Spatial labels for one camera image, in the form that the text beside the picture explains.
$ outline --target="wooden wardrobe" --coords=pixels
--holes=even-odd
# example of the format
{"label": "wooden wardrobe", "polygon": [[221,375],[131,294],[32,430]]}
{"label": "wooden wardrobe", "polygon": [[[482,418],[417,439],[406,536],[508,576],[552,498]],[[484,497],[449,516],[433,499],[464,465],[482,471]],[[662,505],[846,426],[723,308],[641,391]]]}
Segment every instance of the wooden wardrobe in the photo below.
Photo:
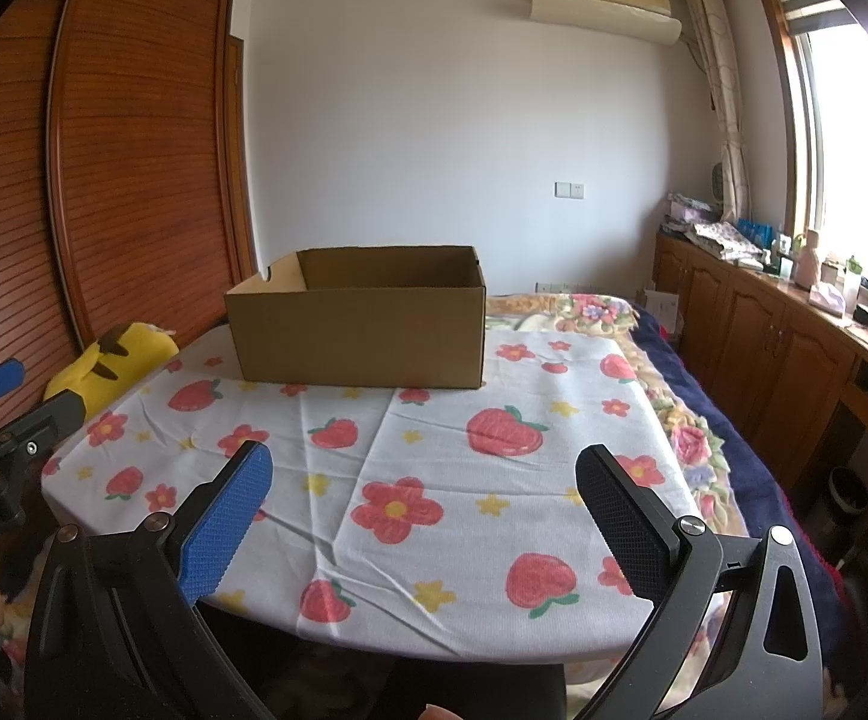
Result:
{"label": "wooden wardrobe", "polygon": [[183,346],[253,273],[232,0],[16,0],[0,18],[0,425],[120,322]]}

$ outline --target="white bedsheet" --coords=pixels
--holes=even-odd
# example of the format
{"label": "white bedsheet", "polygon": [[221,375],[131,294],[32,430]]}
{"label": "white bedsheet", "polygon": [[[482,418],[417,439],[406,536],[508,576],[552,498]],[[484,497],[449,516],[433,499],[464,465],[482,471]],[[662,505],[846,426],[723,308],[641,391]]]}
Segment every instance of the white bedsheet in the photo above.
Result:
{"label": "white bedsheet", "polygon": [[489,331],[483,378],[478,391],[253,384],[217,328],[71,437],[44,495],[62,522],[132,530],[241,440],[264,440],[274,483],[216,603],[405,656],[618,656],[651,604],[629,595],[574,464],[603,443],[675,515],[699,514],[656,415],[607,338]]}

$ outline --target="screw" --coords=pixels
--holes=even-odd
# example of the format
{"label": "screw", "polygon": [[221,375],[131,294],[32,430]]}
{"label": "screw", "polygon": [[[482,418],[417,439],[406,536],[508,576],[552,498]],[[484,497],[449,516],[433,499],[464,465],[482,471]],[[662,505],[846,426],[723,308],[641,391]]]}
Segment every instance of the screw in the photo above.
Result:
{"label": "screw", "polygon": [[687,533],[687,536],[701,536],[707,530],[704,520],[699,517],[680,517],[677,524],[680,525],[680,531]]}
{"label": "screw", "polygon": [[167,512],[154,512],[154,514],[149,514],[144,520],[144,530],[150,531],[151,533],[162,531],[167,527],[170,521],[171,515],[167,514]]}
{"label": "screw", "polygon": [[77,528],[77,525],[74,525],[73,523],[70,525],[64,525],[58,530],[58,541],[62,544],[66,544],[68,541],[73,541],[77,538],[78,533],[80,533],[80,529]]}
{"label": "screw", "polygon": [[778,544],[783,544],[785,547],[789,547],[794,543],[794,534],[787,530],[783,525],[774,525],[773,528],[771,528],[771,538]]}

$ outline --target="window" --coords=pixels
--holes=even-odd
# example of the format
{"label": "window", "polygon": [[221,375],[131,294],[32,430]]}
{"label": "window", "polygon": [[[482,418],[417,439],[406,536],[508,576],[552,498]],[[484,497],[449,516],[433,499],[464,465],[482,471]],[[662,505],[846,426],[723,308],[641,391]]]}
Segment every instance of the window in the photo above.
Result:
{"label": "window", "polygon": [[868,36],[838,0],[764,0],[788,125],[788,231],[868,275]]}

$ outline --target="trash can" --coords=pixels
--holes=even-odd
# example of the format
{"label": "trash can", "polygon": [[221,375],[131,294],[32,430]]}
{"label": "trash can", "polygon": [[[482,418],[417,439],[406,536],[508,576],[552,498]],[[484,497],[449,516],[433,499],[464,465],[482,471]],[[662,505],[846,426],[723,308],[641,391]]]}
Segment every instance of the trash can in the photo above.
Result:
{"label": "trash can", "polygon": [[836,565],[850,548],[850,527],[868,507],[867,485],[846,466],[827,475],[821,497],[810,509],[803,530],[830,565]]}

